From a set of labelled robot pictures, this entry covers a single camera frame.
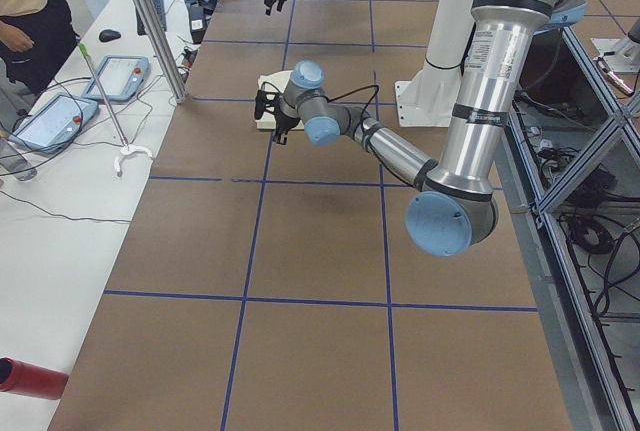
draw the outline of person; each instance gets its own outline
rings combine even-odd
[[[47,88],[77,44],[66,0],[0,0],[0,58],[11,82]]]

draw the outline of red cylinder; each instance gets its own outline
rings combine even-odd
[[[69,375],[23,363],[0,359],[0,391],[34,398],[60,399]]]

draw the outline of person's hand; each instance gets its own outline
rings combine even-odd
[[[14,53],[33,48],[33,40],[21,29],[0,21],[0,41]]]

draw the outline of black clothing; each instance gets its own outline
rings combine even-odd
[[[11,82],[23,82],[33,94],[43,91],[76,47],[71,10],[66,0],[48,0],[42,11],[24,16],[0,16],[0,21],[24,31],[35,43],[14,53],[0,42],[0,58]]]

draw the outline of person's arm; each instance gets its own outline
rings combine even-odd
[[[33,48],[33,40],[21,29],[0,21],[0,41],[14,53],[24,53]]]

